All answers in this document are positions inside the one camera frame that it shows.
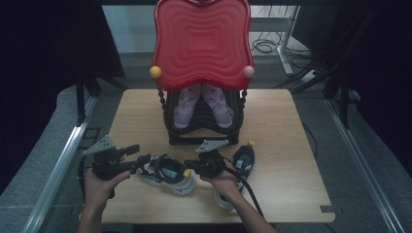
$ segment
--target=shoe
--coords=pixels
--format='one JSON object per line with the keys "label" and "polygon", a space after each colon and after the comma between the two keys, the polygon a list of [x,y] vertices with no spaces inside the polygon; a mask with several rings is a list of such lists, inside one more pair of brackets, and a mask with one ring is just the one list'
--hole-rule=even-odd
{"label": "shoe", "polygon": [[[248,142],[247,146],[241,146],[240,149],[235,154],[233,154],[233,157],[230,159],[230,162],[233,164],[233,166],[236,168],[236,171],[244,180],[249,178],[256,168],[256,157],[253,149],[253,144],[254,143],[250,141]],[[245,191],[243,183],[238,181],[237,187],[243,194],[243,192]],[[215,201],[222,209],[225,209],[227,211],[234,209],[230,202],[228,202],[224,198],[224,196],[220,195],[216,190]]]}
{"label": "shoe", "polygon": [[223,91],[210,84],[202,85],[203,99],[210,106],[220,128],[228,128],[232,124],[233,111],[227,106]]}
{"label": "shoe", "polygon": [[196,186],[196,176],[183,163],[167,156],[167,154],[160,157],[150,154],[141,156],[151,158],[149,163],[136,170],[143,182],[153,186],[166,186],[180,195],[186,195],[193,191]]}
{"label": "shoe", "polygon": [[175,126],[179,129],[188,127],[193,117],[194,106],[199,100],[201,85],[195,84],[181,90],[178,106],[173,111]]}

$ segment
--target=wooden table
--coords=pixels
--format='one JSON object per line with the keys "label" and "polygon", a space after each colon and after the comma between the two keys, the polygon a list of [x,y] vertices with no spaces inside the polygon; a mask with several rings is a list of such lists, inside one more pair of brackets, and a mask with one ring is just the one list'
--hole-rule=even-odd
{"label": "wooden table", "polygon": [[[197,158],[197,145],[170,146],[163,123],[157,90],[127,90],[120,102],[110,137],[117,148],[139,144],[141,151],[184,161]],[[240,143],[219,151],[231,157],[248,140],[256,142],[257,168],[248,178],[269,222],[331,222],[331,209],[325,185],[305,132],[287,90],[249,89]],[[195,134],[213,134],[199,130]],[[247,191],[245,197],[253,204]],[[121,223],[228,223],[240,222],[235,211],[222,210],[215,203],[214,188],[197,180],[186,196],[164,186],[143,183],[137,175],[116,188],[103,215],[103,222]]]}

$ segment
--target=hand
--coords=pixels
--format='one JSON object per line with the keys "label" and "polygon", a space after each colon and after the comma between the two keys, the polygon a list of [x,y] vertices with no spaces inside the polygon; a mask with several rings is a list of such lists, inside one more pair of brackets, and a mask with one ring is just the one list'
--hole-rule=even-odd
{"label": "hand", "polygon": [[[233,171],[236,171],[236,169],[229,161],[225,160],[224,163],[226,164],[226,167]],[[211,183],[215,190],[224,197],[228,197],[239,192],[239,189],[237,188],[237,179],[225,170],[223,170],[217,177],[213,179],[202,176],[200,177],[200,179],[204,182]]]}
{"label": "hand", "polygon": [[85,172],[85,208],[92,208],[95,211],[103,212],[106,208],[112,189],[119,183],[130,178],[130,172],[118,174],[109,181],[100,180],[94,175],[91,168]]}

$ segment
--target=yellow ball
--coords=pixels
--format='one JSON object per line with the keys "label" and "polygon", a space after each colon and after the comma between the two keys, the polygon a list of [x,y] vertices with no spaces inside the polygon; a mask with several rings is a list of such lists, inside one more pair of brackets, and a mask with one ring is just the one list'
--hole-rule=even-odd
{"label": "yellow ball", "polygon": [[158,66],[152,66],[150,72],[152,78],[157,79],[161,76],[161,69]]}

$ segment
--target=gray carpet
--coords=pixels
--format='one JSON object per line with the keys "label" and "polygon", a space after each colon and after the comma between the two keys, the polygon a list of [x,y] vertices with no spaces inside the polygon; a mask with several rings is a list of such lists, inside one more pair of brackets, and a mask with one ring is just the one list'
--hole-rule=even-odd
{"label": "gray carpet", "polygon": [[[147,54],[121,55],[126,79],[117,79],[130,88],[154,88],[147,75],[150,56]],[[256,75],[251,88],[271,88],[288,79],[277,57],[257,57]],[[119,105],[122,92],[99,81],[103,93],[94,109],[87,134],[103,137],[109,132]],[[331,114],[326,107],[321,90],[324,83],[293,95],[302,122],[307,126],[307,137],[316,156],[321,175],[336,220],[332,223],[281,223],[276,227],[281,233],[294,232],[390,232],[380,210],[344,143]],[[42,138],[30,153],[14,180],[0,198],[0,229],[2,232],[20,232],[26,223],[37,198],[49,178],[76,119],[76,94],[74,86],[62,91],[57,99],[57,109]],[[351,132],[360,146],[365,160],[377,181],[388,195],[405,232],[412,232],[412,180],[382,143],[379,137],[363,121],[356,106],[349,108]],[[82,140],[81,147],[89,147],[92,140]],[[78,214],[82,207],[82,194],[78,184],[77,169],[81,159],[79,149],[58,190],[41,232],[75,232],[79,224]],[[230,232],[241,227],[200,226],[218,232]],[[138,232],[193,232],[198,225],[137,225]],[[128,224],[105,225],[105,230],[132,232]]]}

